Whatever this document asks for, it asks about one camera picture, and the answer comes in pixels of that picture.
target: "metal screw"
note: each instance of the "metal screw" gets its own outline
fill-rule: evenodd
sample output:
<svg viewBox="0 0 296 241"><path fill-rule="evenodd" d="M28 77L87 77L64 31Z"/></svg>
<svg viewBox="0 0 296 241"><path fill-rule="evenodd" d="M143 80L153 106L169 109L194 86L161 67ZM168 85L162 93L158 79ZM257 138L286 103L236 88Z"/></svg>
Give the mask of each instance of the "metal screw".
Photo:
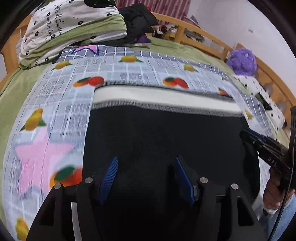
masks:
<svg viewBox="0 0 296 241"><path fill-rule="evenodd" d="M60 183L57 183L57 184L54 185L54 188L55 188L55 189L59 189L61 186L62 186L62 185L61 185Z"/></svg>
<svg viewBox="0 0 296 241"><path fill-rule="evenodd" d="M207 183L208 179L206 177L201 177L200 182L201 183Z"/></svg>
<svg viewBox="0 0 296 241"><path fill-rule="evenodd" d="M234 190L239 189L239 185L237 185L237 184L235 184L235 183L232 183L232 184L231 184L231 187L232 187Z"/></svg>
<svg viewBox="0 0 296 241"><path fill-rule="evenodd" d="M87 177L87 178L85 179L85 182L86 182L86 183L92 183L92 181L93 181L93 179L92 179L91 177Z"/></svg>

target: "polka dot pillow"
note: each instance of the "polka dot pillow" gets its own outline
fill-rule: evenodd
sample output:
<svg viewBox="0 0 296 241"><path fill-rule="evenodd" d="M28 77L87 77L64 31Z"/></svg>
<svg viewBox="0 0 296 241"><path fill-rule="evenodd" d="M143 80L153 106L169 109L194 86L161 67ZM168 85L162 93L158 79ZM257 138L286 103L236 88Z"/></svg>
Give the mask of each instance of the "polka dot pillow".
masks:
<svg viewBox="0 0 296 241"><path fill-rule="evenodd" d="M278 132L285 123L285 117L277 105L271 100L258 80L252 76L234 75L249 92L255 96L264 106L267 117L274 130Z"/></svg>

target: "wooden bed frame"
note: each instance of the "wooden bed frame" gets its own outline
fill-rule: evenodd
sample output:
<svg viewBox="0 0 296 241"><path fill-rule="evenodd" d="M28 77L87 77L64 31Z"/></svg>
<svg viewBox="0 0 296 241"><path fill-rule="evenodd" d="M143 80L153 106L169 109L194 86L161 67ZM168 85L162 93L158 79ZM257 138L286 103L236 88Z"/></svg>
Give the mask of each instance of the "wooden bed frame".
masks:
<svg viewBox="0 0 296 241"><path fill-rule="evenodd" d="M184 21L181 21L179 19L169 17L166 15L153 13L154 16L160 20L165 21L169 23L173 23L175 25L178 25L178 30L174 39L174 42L176 43L182 43L191 45L211 56L217 57L221 60L225 60L227 54L229 51L232 51L233 49L228 46L227 44L223 43L221 40L216 38L215 36L211 35L210 33L198 28L197 26L186 23ZM0 81L0 90L4 87L6 81L8 80L9 76L18 68L18 62L17 62L17 55L16 55L16 43L19 40L20 36L23 36L26 32L27 26L29 24L29 21L31 19L32 15L29 15L25 18L25 20L18 26L18 28L13 32L13 34L10 36L6 44L1 50L1 54L4 56L4 61L6 65L7 75L4 77L3 80ZM184 34L185 29L193 30L201 35L203 35L206 38L211 39L213 42L218 44L223 48L222 52L218 52L209 46L206 46L202 43L199 43L197 41L194 41L190 38L187 38ZM243 48L244 46L241 44L237 44L236 49ZM268 67L262 60L260 60L258 57L256 57L257 65L258 65L258 81L259 83L264 86L265 84L269 83L272 86L273 92L271 95L271 99L278 103L279 101L284 101L286 103L286 110L284 113L284 116L286 118L286 121L288 123L288 128L290 125L290 119L291 119L291 113L290 108L294 105L296 105L296 98L291 92L291 90L287 87L287 85L284 83L284 81L270 68Z"/></svg>

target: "curtain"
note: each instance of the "curtain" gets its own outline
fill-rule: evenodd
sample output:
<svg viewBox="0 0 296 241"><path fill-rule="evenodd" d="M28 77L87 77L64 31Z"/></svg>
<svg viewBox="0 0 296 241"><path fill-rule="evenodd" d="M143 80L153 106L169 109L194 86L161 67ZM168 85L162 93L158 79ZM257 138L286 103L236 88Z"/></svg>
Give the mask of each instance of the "curtain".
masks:
<svg viewBox="0 0 296 241"><path fill-rule="evenodd" d="M151 12L161 13L174 18L187 16L191 0L117 0L117 8L143 3Z"/></svg>

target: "star print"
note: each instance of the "star print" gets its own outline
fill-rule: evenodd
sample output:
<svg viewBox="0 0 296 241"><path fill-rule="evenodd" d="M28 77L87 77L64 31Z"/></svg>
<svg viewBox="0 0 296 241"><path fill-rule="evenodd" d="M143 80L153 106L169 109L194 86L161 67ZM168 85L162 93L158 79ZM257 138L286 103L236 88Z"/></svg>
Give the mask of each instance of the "star print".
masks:
<svg viewBox="0 0 296 241"><path fill-rule="evenodd" d="M74 147L73 144L51 143L47 128L39 129L32 144L15 148L22 164L19 181L19 195L35 186L45 194L49 192L49 174L56 163Z"/></svg>
<svg viewBox="0 0 296 241"><path fill-rule="evenodd" d="M72 52L72 54L79 52L83 49L88 49L88 50L92 51L94 54L99 55L99 48L97 45L87 45L87 46L78 47Z"/></svg>

